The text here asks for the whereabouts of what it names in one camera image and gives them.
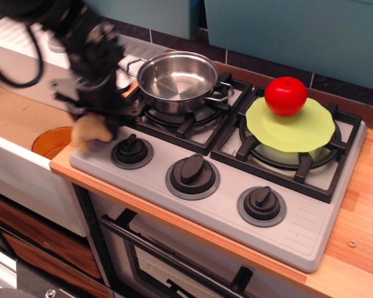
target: wooden countertop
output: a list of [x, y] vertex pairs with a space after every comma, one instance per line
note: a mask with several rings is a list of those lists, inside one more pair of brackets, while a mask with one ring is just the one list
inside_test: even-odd
[[[266, 86], [272, 78], [218, 64], [219, 72]], [[52, 171], [89, 191], [117, 202], [150, 219], [207, 244], [254, 268], [264, 271], [318, 297], [373, 298], [373, 107], [309, 90], [322, 104], [335, 102], [340, 109], [359, 114], [368, 126], [364, 144], [319, 268], [304, 273], [248, 246], [214, 232], [143, 198], [102, 182], [70, 166], [74, 150], [67, 146], [50, 163]], [[356, 247], [349, 246], [355, 241]]]

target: pot handle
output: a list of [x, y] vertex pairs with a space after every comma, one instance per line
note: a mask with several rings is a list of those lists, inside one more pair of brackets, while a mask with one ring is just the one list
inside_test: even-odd
[[221, 101], [225, 101], [226, 99], [229, 99], [231, 97], [233, 97], [235, 95], [235, 91], [234, 91], [234, 88], [231, 84], [228, 84], [228, 83], [224, 83], [224, 82], [219, 82], [221, 85], [224, 85], [226, 86], [227, 88], [229, 88], [229, 90], [231, 90], [231, 93], [228, 94], [227, 96], [224, 96], [223, 98], [213, 98], [213, 97], [204, 97], [202, 100], [208, 100], [208, 101], [217, 101], [217, 102], [221, 102]]
[[144, 62], [146, 62], [146, 61], [148, 61], [148, 60], [146, 60], [146, 59], [143, 59], [143, 58], [138, 58], [138, 59], [136, 59], [136, 60], [132, 60], [132, 61], [130, 61], [129, 63], [127, 63], [127, 68], [126, 68], [126, 73], [128, 74], [128, 75], [131, 75], [131, 76], [133, 76], [133, 77], [137, 77], [137, 75], [135, 74], [135, 73], [131, 73], [129, 70], [130, 70], [130, 65], [132, 65], [132, 64], [134, 64], [134, 63], [137, 63], [137, 62], [140, 62], [140, 61], [144, 61]]

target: oven door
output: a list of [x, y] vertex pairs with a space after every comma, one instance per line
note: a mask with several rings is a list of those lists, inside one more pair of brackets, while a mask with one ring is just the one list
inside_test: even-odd
[[179, 252], [170, 251], [133, 231], [130, 222], [136, 215], [126, 209], [116, 220], [104, 215], [99, 223], [112, 236], [121, 237], [127, 256], [122, 263], [127, 263], [133, 280], [150, 293], [144, 295], [161, 298], [255, 297], [244, 294], [253, 275], [251, 270], [241, 266], [233, 280], [226, 282], [220, 274], [206, 272], [201, 264], [193, 264]]
[[129, 211], [119, 216], [125, 207], [92, 192], [89, 195], [115, 278], [145, 297], [314, 298], [157, 221]]

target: wooden drawer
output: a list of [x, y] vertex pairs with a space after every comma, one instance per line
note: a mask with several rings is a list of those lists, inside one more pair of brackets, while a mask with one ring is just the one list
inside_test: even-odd
[[16, 252], [16, 255], [25, 262], [44, 270], [72, 286], [90, 293], [93, 297], [110, 298], [108, 289], [102, 284], [99, 284], [84, 274], [81, 274], [79, 271], [65, 265], [53, 256], [36, 249], [36, 247], [6, 232], [2, 234]]
[[77, 237], [71, 237], [38, 215], [27, 213], [21, 206], [11, 204], [0, 195], [0, 222], [21, 234], [26, 241], [49, 251], [51, 254], [69, 262], [90, 276], [101, 279], [91, 248]]

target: black knob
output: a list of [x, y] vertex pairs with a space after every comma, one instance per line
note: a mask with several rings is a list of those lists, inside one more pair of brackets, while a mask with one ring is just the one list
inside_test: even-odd
[[195, 181], [204, 168], [205, 159], [199, 154], [187, 158], [181, 167], [181, 181], [188, 184]]
[[170, 174], [172, 186], [184, 194], [201, 194], [210, 189], [215, 181], [213, 168], [201, 154], [176, 162]]
[[117, 145], [116, 157], [126, 164], [135, 164], [144, 160], [148, 155], [147, 145], [135, 134], [131, 134], [127, 139]]
[[243, 207], [257, 220], [271, 220], [280, 212], [279, 199], [269, 186], [253, 189], [244, 199]]

